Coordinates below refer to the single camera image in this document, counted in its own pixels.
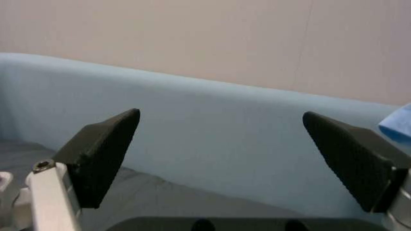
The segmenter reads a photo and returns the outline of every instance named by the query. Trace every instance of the white wall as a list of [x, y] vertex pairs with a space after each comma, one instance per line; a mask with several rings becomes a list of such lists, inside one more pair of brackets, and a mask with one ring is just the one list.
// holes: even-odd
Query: white wall
[[1, 0], [0, 52], [404, 104], [409, 0]]

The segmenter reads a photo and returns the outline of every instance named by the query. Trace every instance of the light blue cloth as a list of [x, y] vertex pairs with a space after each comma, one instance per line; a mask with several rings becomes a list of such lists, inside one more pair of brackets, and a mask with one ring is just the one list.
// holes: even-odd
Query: light blue cloth
[[378, 127], [390, 139], [411, 145], [411, 103], [395, 110]]

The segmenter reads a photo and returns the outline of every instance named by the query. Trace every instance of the textured grip pad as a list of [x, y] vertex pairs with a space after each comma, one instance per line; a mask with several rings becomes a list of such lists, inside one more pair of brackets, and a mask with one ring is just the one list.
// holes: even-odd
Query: textured grip pad
[[362, 209], [385, 212], [411, 158], [369, 129], [306, 112], [303, 123], [327, 165]]
[[123, 162], [140, 120], [131, 109], [86, 125], [53, 157], [67, 165], [82, 208], [98, 208]]

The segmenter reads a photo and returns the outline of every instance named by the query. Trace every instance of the gray cloth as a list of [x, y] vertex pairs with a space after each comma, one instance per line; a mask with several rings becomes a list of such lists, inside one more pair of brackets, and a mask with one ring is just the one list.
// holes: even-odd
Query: gray cloth
[[[33, 164], [54, 151], [35, 143], [0, 141], [0, 171], [24, 186]], [[83, 209], [83, 230], [103, 231], [133, 217], [286, 218], [299, 214], [165, 181], [121, 167], [99, 209]]]

